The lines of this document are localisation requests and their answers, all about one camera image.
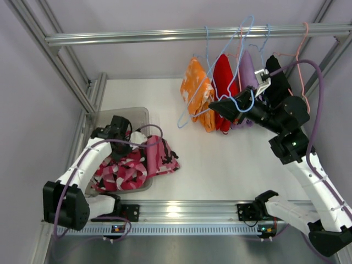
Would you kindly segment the pink camouflage trousers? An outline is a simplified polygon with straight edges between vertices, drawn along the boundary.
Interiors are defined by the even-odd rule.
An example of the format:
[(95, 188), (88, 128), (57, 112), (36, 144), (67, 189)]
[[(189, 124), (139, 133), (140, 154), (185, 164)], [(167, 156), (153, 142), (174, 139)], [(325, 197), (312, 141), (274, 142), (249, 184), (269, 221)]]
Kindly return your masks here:
[(155, 176), (180, 169), (177, 154), (157, 135), (147, 137), (147, 148), (136, 148), (118, 162), (105, 158), (92, 177), (91, 187), (98, 192), (135, 190)]

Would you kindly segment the light blue wire hanger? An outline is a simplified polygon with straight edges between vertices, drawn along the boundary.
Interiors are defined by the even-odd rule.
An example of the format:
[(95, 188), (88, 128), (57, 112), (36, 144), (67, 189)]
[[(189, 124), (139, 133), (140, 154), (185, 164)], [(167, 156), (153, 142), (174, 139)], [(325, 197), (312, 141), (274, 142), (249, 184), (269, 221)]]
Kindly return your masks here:
[(200, 121), (207, 132), (219, 129), (223, 119), (209, 109), (208, 105), (220, 99), (230, 99), (230, 104), (240, 113), (246, 113), (254, 106), (250, 103), (247, 107), (241, 107), (239, 101), (232, 98), (239, 91), (239, 85), (235, 80), (237, 72), (232, 72), (225, 55), (230, 43), (231, 40), (224, 46), (214, 63), (208, 64), (208, 70), (203, 69), (197, 56), (190, 60), (180, 88), (186, 107), (177, 122), (179, 129), (190, 121)]

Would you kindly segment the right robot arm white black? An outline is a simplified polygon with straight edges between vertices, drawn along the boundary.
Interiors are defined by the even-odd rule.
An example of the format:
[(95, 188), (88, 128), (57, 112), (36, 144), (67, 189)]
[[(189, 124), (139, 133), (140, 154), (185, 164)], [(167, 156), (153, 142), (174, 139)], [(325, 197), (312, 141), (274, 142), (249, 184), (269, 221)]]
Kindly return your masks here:
[(325, 257), (351, 244), (351, 208), (323, 170), (312, 143), (301, 129), (310, 116), (300, 97), (288, 96), (272, 107), (266, 100), (256, 99), (253, 88), (248, 86), (235, 97), (211, 102), (209, 108), (233, 124), (247, 119), (275, 133), (269, 141), (272, 152), (297, 179), (315, 208), (309, 212), (268, 190), (243, 210), (249, 216), (242, 214), (242, 221), (281, 219), (305, 234)]

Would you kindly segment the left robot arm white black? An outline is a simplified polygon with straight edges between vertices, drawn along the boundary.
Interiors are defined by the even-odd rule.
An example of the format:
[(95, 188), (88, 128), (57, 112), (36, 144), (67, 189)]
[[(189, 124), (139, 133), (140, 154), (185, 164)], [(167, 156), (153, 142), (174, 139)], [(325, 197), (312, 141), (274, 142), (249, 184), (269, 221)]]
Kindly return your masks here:
[(131, 152), (128, 119), (113, 116), (109, 125), (96, 128), (84, 150), (69, 169), (56, 181), (43, 187), (43, 218), (45, 222), (73, 230), (82, 230), (87, 222), (100, 216), (116, 216), (120, 211), (119, 196), (101, 194), (85, 197), (84, 191), (102, 162), (114, 161)]

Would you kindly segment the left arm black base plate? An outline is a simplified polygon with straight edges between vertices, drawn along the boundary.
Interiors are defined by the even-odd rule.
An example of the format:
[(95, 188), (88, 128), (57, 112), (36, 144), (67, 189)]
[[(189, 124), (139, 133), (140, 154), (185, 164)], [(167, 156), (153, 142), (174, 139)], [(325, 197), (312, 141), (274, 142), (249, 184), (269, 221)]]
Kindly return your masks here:
[(92, 222), (117, 222), (124, 221), (138, 222), (140, 216), (140, 205), (138, 204), (119, 204), (112, 213), (103, 214), (93, 218)]

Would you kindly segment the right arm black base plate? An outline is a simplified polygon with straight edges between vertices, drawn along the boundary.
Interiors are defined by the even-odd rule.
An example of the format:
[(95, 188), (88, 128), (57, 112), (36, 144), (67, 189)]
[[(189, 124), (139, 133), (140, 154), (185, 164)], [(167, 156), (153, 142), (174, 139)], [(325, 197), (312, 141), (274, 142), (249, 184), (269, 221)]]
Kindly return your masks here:
[(272, 221), (274, 217), (269, 215), (265, 206), (258, 203), (239, 203), (236, 205), (240, 221)]

